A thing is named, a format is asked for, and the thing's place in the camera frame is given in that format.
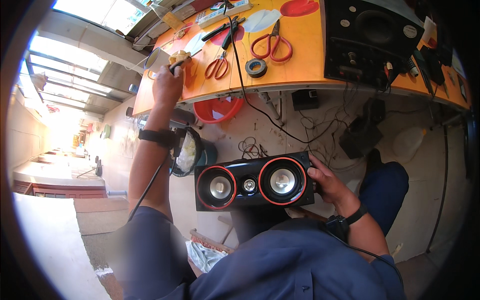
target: electrical tape roll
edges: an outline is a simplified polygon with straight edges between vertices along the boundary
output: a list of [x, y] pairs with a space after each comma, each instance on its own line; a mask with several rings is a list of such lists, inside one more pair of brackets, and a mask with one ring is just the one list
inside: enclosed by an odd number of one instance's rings
[[[260, 65], [258, 70], [253, 70], [253, 67]], [[245, 70], [250, 77], [259, 78], [267, 73], [267, 65], [264, 60], [252, 59], [245, 64]]]

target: orange table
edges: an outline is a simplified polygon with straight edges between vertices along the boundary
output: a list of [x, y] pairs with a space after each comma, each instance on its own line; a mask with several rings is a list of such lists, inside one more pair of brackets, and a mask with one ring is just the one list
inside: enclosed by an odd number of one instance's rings
[[[239, 55], [240, 69], [242, 72], [243, 83], [247, 93], [251, 92], [267, 92], [267, 91], [279, 91], [279, 90], [297, 90], [297, 89], [344, 89], [345, 82], [324, 78], [324, 43], [322, 33], [322, 19], [320, 8], [315, 11], [314, 8], [310, 8], [310, 14], [300, 17], [288, 17], [280, 15], [281, 7], [287, 1], [285, 0], [271, 0], [271, 1], [255, 1], [253, 8], [242, 12], [239, 17], [247, 18], [247, 21], [240, 24], [245, 26], [247, 30], [241, 28], [237, 33], [237, 52]], [[262, 22], [265, 29], [262, 26], [252, 26], [252, 22], [247, 24], [249, 17], [254, 13], [263, 13]], [[256, 38], [270, 33], [272, 31], [275, 21], [280, 16], [280, 35], [286, 38], [293, 48], [292, 57], [281, 63], [272, 61], [269, 57], [265, 59], [268, 67], [267, 73], [261, 78], [251, 78], [245, 71], [245, 63], [253, 58], [250, 53], [250, 44]], [[187, 25], [194, 24], [196, 15], [186, 19], [184, 22]], [[205, 34], [213, 31], [221, 24], [228, 22], [225, 18], [209, 27], [201, 29], [198, 25], [188, 28], [188, 32], [181, 38], [173, 39], [163, 46], [163, 50], [168, 54], [173, 54], [178, 50], [185, 49], [187, 44], [191, 40], [198, 38], [198, 35]], [[173, 29], [169, 29], [167, 32], [158, 37], [156, 46], [164, 44], [171, 40], [174, 35]], [[182, 102], [191, 103], [196, 101], [202, 101], [212, 99], [226, 95], [239, 95], [241, 90], [240, 78], [238, 75], [237, 65], [235, 61], [235, 54], [233, 46], [228, 48], [227, 60], [229, 62], [229, 71], [225, 77], [220, 80], [214, 78], [205, 79], [205, 68], [210, 62], [212, 62], [217, 56], [219, 56], [223, 49], [221, 43], [223, 36], [218, 36], [217, 39], [211, 39], [202, 46], [202, 51], [198, 53], [191, 64], [185, 67], [185, 87], [182, 93]], [[259, 42], [255, 46], [257, 53], [264, 53], [266, 49], [265, 40]], [[279, 49], [276, 51], [276, 57], [283, 57], [287, 53], [287, 47], [280, 43]], [[445, 84], [447, 86], [449, 97], [445, 93], [443, 86], [439, 86], [437, 89], [435, 101], [446, 103], [456, 107], [457, 109], [468, 109], [470, 107], [470, 96], [467, 94], [468, 101], [465, 101], [460, 93], [460, 87], [457, 81], [457, 72], [451, 67], [442, 66], [442, 70], [445, 76]], [[448, 78], [448, 72], [453, 74], [456, 84], [453, 85]], [[133, 113], [138, 114], [150, 110], [153, 106], [152, 96], [152, 84], [153, 80], [146, 76], [144, 73], [143, 79], [140, 83], [139, 91], [135, 101]], [[432, 82], [433, 89], [435, 90], [436, 84]], [[409, 74], [400, 74], [392, 83], [392, 93], [417, 93], [420, 95], [428, 95], [427, 88], [423, 82], [421, 75], [414, 78]]]

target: red plastic basin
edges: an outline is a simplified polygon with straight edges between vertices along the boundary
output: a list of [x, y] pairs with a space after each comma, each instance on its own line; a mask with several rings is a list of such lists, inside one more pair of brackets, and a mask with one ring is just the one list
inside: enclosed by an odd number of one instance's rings
[[212, 124], [231, 119], [242, 105], [243, 99], [222, 97], [195, 102], [193, 111], [200, 121]]

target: hand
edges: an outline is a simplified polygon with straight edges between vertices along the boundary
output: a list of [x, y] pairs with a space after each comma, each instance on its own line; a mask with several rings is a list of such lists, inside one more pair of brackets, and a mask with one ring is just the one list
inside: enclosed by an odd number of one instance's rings
[[176, 67], [172, 74], [168, 69], [169, 66], [161, 66], [156, 74], [153, 83], [153, 99], [156, 105], [162, 104], [173, 109], [183, 90], [183, 70], [181, 67]]
[[315, 191], [322, 196], [324, 202], [338, 206], [352, 198], [357, 198], [320, 160], [311, 154], [308, 156], [315, 167], [308, 168], [307, 173], [316, 182]]

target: blue shirt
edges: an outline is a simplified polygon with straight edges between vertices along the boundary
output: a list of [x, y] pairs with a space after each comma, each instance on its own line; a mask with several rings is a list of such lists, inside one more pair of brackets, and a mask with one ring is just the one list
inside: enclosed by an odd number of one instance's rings
[[391, 266], [368, 263], [311, 219], [255, 236], [198, 278], [183, 237], [163, 213], [141, 206], [116, 235], [120, 245], [109, 264], [125, 300], [405, 299]]

